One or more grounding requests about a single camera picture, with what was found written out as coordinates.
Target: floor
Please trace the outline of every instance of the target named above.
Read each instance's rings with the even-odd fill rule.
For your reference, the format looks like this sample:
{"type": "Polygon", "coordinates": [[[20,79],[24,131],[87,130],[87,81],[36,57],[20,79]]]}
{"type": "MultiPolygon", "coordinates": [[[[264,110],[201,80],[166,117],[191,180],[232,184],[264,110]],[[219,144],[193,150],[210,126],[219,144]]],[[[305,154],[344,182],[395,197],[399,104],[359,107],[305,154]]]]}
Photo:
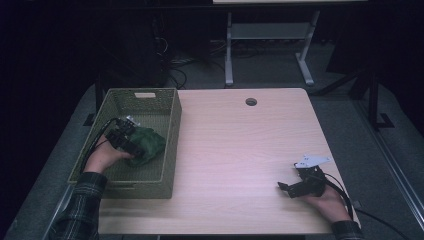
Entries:
{"type": "MultiPolygon", "coordinates": [[[[303,82],[295,61],[295,52],[302,42],[255,42],[235,47],[232,88],[304,88],[317,91],[343,75],[325,71],[333,51],[331,43],[313,44],[307,56],[313,87],[303,82]]],[[[210,62],[191,61],[178,54],[172,78],[166,87],[185,89],[219,89],[225,87],[224,55],[214,51],[210,62]]],[[[424,138],[397,104],[396,98],[380,87],[379,112],[388,114],[395,128],[370,129],[364,114],[367,98],[351,100],[347,83],[325,96],[310,97],[333,157],[355,206],[389,222],[409,239],[424,239],[423,226],[417,218],[422,213],[420,199],[424,198],[424,138]],[[421,212],[411,207],[411,192],[399,183],[399,174],[390,167],[398,165],[407,176],[421,212]]],[[[84,144],[90,128],[83,126],[90,113],[95,112],[94,88],[87,89],[70,119],[55,149],[5,239],[43,239],[52,216],[55,215],[66,187],[67,178],[84,144]]],[[[365,215],[358,214],[367,239],[403,239],[393,230],[365,215]]],[[[101,239],[156,239],[156,236],[102,235],[101,239]]],[[[334,239],[332,235],[306,236],[308,240],[334,239]]]]}

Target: gray carpet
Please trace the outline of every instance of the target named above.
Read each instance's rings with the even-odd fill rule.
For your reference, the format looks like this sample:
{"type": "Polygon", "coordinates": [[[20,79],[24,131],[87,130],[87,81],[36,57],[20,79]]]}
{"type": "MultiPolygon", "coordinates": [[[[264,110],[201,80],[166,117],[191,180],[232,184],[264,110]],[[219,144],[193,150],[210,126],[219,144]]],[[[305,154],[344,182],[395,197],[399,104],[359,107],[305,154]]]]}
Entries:
{"type": "MultiPolygon", "coordinates": [[[[234,58],[233,88],[300,87],[313,92],[336,81],[342,75],[326,73],[325,68],[333,46],[312,45],[307,63],[315,86],[307,87],[302,80],[294,53],[299,44],[274,43],[266,51],[250,58],[234,58]]],[[[179,68],[187,75],[186,89],[215,89],[224,87],[223,56],[214,57],[215,63],[192,63],[179,68]]],[[[172,71],[182,82],[183,75],[172,71]]],[[[327,138],[343,181],[353,201],[361,209],[390,222],[410,239],[424,239],[424,233],[415,219],[404,196],[380,151],[373,133],[368,130],[358,104],[347,97],[351,83],[343,85],[324,97],[311,97],[311,102],[327,138]]],[[[51,153],[42,173],[29,193],[16,221],[5,239],[42,239],[54,210],[67,186],[67,178],[84,144],[89,127],[83,123],[95,109],[93,87],[81,99],[68,126],[51,153]]],[[[417,194],[424,197],[424,139],[403,114],[396,98],[381,88],[379,109],[389,115],[395,128],[382,129],[399,165],[417,194]]],[[[367,239],[401,239],[392,230],[361,214],[359,219],[367,239]]],[[[102,235],[102,239],[155,239],[155,236],[102,235]]],[[[307,236],[308,240],[334,239],[331,235],[307,236]]]]}

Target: table leg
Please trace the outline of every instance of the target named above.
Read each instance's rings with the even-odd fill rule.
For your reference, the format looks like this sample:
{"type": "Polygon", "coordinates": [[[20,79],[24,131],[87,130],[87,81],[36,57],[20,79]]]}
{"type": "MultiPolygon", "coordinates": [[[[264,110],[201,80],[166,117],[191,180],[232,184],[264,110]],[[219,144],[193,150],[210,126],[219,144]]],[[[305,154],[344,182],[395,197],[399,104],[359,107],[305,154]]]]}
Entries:
{"type": "Polygon", "coordinates": [[[227,22],[227,54],[225,56],[225,85],[232,86],[233,84],[233,64],[231,62],[231,12],[229,12],[227,22]]]}
{"type": "Polygon", "coordinates": [[[296,60],[299,64],[300,71],[302,72],[303,78],[305,79],[305,83],[308,86],[314,85],[314,80],[312,79],[311,73],[309,72],[308,65],[305,62],[306,54],[308,53],[309,46],[311,45],[312,37],[314,36],[316,24],[318,22],[320,11],[315,11],[312,16],[312,20],[309,24],[308,33],[305,38],[305,45],[302,49],[302,52],[296,53],[296,60]]]}

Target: mesh basket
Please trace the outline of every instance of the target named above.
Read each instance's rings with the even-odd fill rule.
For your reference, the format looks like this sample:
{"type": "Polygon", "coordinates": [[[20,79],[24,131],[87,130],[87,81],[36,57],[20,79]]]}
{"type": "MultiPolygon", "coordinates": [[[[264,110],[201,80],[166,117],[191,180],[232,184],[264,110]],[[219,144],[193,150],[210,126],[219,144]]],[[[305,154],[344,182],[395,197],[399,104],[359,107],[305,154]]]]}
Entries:
{"type": "Polygon", "coordinates": [[[103,198],[171,198],[181,111],[176,89],[110,89],[69,177],[69,183],[77,182],[83,157],[103,125],[112,118],[131,116],[141,126],[152,128],[166,139],[165,151],[139,167],[130,167],[124,161],[118,161],[107,169],[104,174],[109,181],[103,198]]]}

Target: hand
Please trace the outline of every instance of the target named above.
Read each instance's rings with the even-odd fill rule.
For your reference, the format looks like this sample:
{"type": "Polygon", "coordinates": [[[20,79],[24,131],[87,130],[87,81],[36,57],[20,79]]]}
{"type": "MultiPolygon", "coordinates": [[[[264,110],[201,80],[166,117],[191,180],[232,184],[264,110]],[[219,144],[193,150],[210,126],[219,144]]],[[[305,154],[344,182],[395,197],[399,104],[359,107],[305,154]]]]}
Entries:
{"type": "Polygon", "coordinates": [[[116,150],[106,137],[102,135],[97,142],[96,149],[87,160],[84,172],[103,173],[119,159],[133,157],[134,156],[127,152],[116,150]]]}
{"type": "Polygon", "coordinates": [[[315,207],[330,223],[352,220],[345,208],[343,199],[330,186],[325,186],[324,194],[321,197],[307,195],[299,198],[315,207]]]}

